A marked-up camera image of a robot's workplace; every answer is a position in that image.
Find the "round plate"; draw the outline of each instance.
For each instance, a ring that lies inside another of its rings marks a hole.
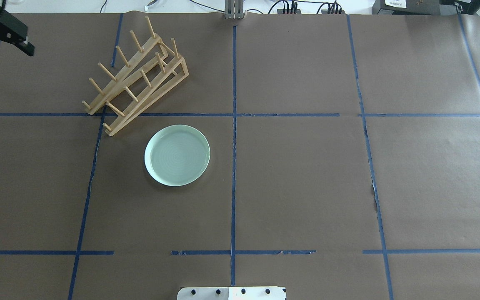
[[[198,129],[172,125],[153,135],[145,148],[143,160],[156,181],[182,186],[203,174],[210,160],[210,146]]]

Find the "black box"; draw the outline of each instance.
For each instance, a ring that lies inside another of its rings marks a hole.
[[[406,8],[387,5],[390,0],[375,0],[372,15],[440,15],[440,0],[403,1],[406,1]]]

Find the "plate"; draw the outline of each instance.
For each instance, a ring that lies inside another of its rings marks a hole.
[[[210,146],[198,129],[188,125],[162,128],[149,140],[143,160],[149,174],[168,186],[194,182],[210,160]]]

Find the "white bracket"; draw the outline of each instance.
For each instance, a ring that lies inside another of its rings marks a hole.
[[[244,0],[225,0],[225,19],[244,19]]]
[[[182,288],[177,300],[286,300],[284,287]]]

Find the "wooden peg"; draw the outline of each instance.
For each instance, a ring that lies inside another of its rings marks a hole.
[[[162,59],[160,58],[160,55],[158,55],[157,52],[155,52],[155,57],[157,58],[157,61],[158,61],[158,65],[160,66],[160,69],[162,70],[162,72],[164,74],[166,74],[166,70],[164,69],[164,61],[162,61]]]
[[[131,92],[129,87],[125,87],[125,91],[129,94],[129,96],[131,96],[131,98],[133,98],[134,101],[138,102],[138,98]]]
[[[175,51],[175,57],[179,59],[179,53],[177,52],[177,44],[175,44],[175,39],[171,38],[172,43],[173,43],[173,51]]]
[[[125,66],[130,68],[131,66],[129,65],[129,62],[125,58],[125,55],[123,55],[123,52],[122,52],[122,49],[120,48],[120,46],[116,46],[116,50],[118,50],[118,54],[122,57],[123,62],[125,63]]]
[[[138,51],[140,53],[143,53],[142,46],[140,46],[140,43],[138,42],[138,39],[137,39],[137,36],[135,35],[135,32],[133,30],[131,30],[130,33],[131,33],[131,36],[133,37],[133,41],[135,42],[135,44],[137,44]]]
[[[112,78],[112,80],[118,81],[118,80],[115,78],[115,76],[112,75],[112,73],[109,72],[109,70],[107,70],[107,68],[105,68],[105,66],[103,66],[102,63],[99,62],[99,63],[97,63],[97,65],[98,65],[101,69],[103,69],[103,71],[105,71],[105,73],[106,73],[110,78]]]
[[[107,106],[111,108],[118,116],[125,116],[125,114],[121,110],[116,108],[116,106],[112,105],[109,101],[107,101]]]
[[[88,103],[86,103],[85,100],[81,101],[82,104],[84,104],[84,106],[86,106],[86,109],[87,110],[91,110],[92,108],[90,107],[90,105],[88,105]]]
[[[153,31],[153,26],[151,26],[151,21],[149,21],[149,17],[145,16],[145,19],[147,19],[147,25],[149,26],[149,31],[151,32],[151,36],[153,38],[157,38],[155,32]]]
[[[147,83],[147,86],[152,89],[153,87],[151,86],[151,83],[149,82],[149,79],[147,78],[147,75],[145,74],[145,72],[142,69],[140,69],[140,73],[142,74],[142,77],[145,80],[145,83]]]
[[[95,89],[101,94],[101,95],[105,95],[105,93],[101,90],[101,88],[98,86],[97,83],[95,83],[95,81],[90,77],[88,78],[88,80],[90,81],[90,83],[95,87]]]
[[[105,127],[108,131],[112,131],[112,129],[107,125],[107,123],[103,123],[103,127]]]

